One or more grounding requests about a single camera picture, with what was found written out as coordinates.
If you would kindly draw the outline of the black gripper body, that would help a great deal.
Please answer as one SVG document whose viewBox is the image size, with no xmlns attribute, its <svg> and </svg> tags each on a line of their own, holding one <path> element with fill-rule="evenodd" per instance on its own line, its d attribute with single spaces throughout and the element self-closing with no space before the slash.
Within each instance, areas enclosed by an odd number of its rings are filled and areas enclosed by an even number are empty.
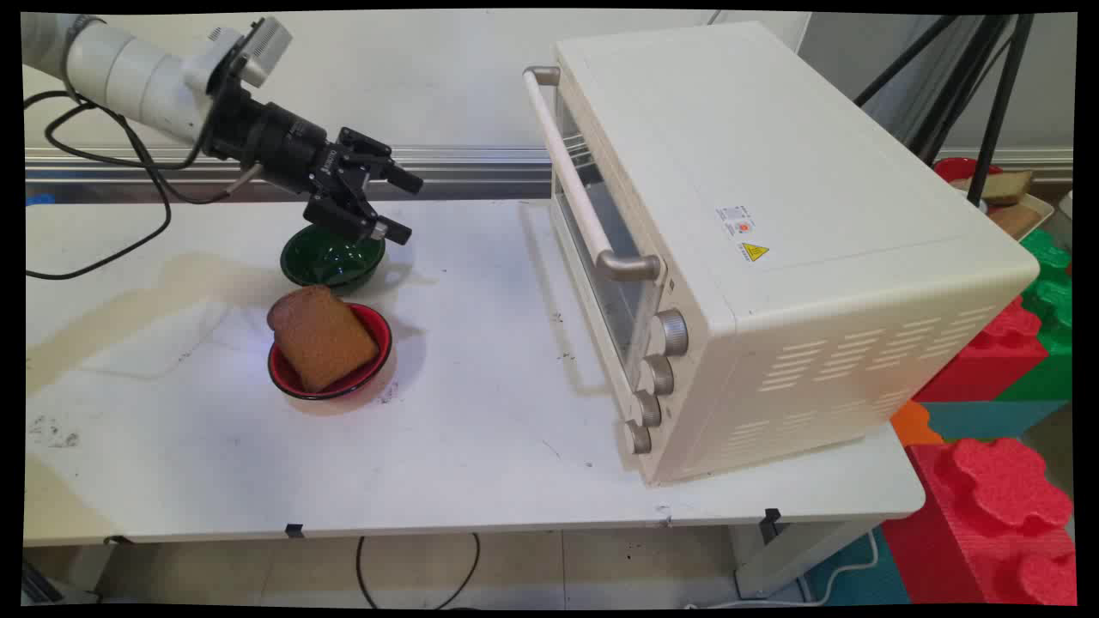
<svg viewBox="0 0 1099 618">
<path fill-rule="evenodd" d="M 212 115 L 206 122 L 206 153 L 220 161 L 238 161 L 243 172 L 258 166 L 258 178 L 292 194 L 328 191 L 342 195 L 349 185 L 342 176 L 360 181 L 365 191 L 368 172 L 341 168 L 341 131 L 329 137 L 326 129 L 275 103 L 259 103 L 230 79 L 217 88 Z"/>
</svg>

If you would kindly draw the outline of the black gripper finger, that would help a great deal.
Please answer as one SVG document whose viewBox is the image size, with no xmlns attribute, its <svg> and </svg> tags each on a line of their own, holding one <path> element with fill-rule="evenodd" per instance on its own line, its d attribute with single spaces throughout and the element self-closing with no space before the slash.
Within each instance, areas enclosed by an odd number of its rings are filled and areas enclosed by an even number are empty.
<svg viewBox="0 0 1099 618">
<path fill-rule="evenodd" d="M 392 159 L 392 148 L 387 144 L 365 136 L 357 130 L 342 128 L 341 146 L 341 168 L 368 172 L 370 179 L 382 179 L 408 194 L 417 195 L 421 191 L 423 179 L 401 168 Z"/>
<path fill-rule="evenodd" d="M 369 239 L 404 245 L 412 235 L 411 228 L 378 216 L 367 201 L 356 198 L 313 195 L 307 201 L 306 220 L 355 243 Z"/>
</svg>

